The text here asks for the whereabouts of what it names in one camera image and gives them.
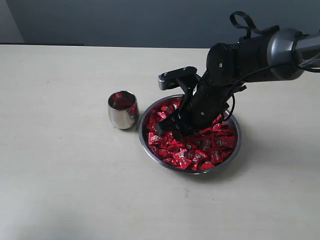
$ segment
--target wall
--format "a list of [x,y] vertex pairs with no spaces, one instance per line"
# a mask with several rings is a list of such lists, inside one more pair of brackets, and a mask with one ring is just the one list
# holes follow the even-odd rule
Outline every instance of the wall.
[[23,41],[6,0],[0,0],[0,43],[23,43]]
[[26,42],[93,46],[209,48],[234,43],[229,21],[247,12],[259,29],[320,28],[316,0],[7,0]]

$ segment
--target metal cup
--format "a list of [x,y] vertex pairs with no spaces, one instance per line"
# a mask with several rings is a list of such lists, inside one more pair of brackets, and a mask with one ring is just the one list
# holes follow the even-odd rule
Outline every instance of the metal cup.
[[136,96],[129,91],[113,93],[108,99],[108,113],[111,123],[116,128],[132,128],[139,119]]

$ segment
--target stainless steel bowl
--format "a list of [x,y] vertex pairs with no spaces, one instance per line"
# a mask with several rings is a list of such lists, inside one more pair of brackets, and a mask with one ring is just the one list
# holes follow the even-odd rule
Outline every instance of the stainless steel bowl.
[[172,95],[172,96],[164,97],[164,98],[156,101],[155,103],[153,103],[151,106],[149,106],[148,109],[143,113],[143,115],[141,116],[140,123],[139,123],[139,139],[140,139],[140,142],[141,142],[144,150],[158,164],[164,166],[165,168],[171,169],[171,170],[179,172],[179,173],[198,175],[198,174],[205,174],[205,173],[209,173],[212,171],[220,170],[224,166],[228,165],[236,157],[237,153],[239,152],[240,146],[241,146],[242,137],[241,137],[240,126],[239,126],[239,123],[237,122],[236,118],[233,115],[231,116],[231,118],[228,121],[226,121],[226,123],[235,132],[235,137],[236,137],[235,149],[234,149],[233,153],[223,163],[221,163],[215,167],[205,169],[205,170],[196,170],[196,171],[189,170],[189,169],[186,169],[186,170],[179,169],[179,168],[171,166],[171,165],[167,164],[166,162],[162,161],[161,159],[157,158],[153,154],[153,152],[149,149],[148,144],[147,144],[148,136],[147,136],[146,126],[147,126],[149,118],[150,118],[151,110],[154,108],[157,108],[159,106],[169,105],[173,102],[180,102],[180,100],[182,99],[182,96],[183,95],[179,94],[179,95]]

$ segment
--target table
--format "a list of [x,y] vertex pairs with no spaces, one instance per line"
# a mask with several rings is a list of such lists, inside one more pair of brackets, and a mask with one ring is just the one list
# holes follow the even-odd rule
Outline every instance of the table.
[[0,239],[318,239],[320,80],[249,83],[236,94],[243,135],[220,172],[170,171],[134,129],[115,129],[108,96],[158,74],[205,70],[208,49],[0,45]]

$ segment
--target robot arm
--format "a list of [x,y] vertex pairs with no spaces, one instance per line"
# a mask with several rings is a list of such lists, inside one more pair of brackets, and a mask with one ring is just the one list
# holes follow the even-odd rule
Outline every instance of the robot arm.
[[[244,18],[247,26],[238,24],[236,15]],[[214,45],[202,77],[190,66],[159,76],[161,90],[181,87],[184,91],[179,108],[157,124],[161,135],[173,132],[179,138],[209,127],[229,107],[228,99],[235,101],[234,93],[246,89],[245,83],[294,80],[304,71],[320,72],[310,67],[319,67],[320,33],[305,35],[277,25],[257,30],[241,11],[231,14],[230,20],[236,28],[246,29],[246,36],[234,44]],[[251,32],[258,36],[251,37]]]

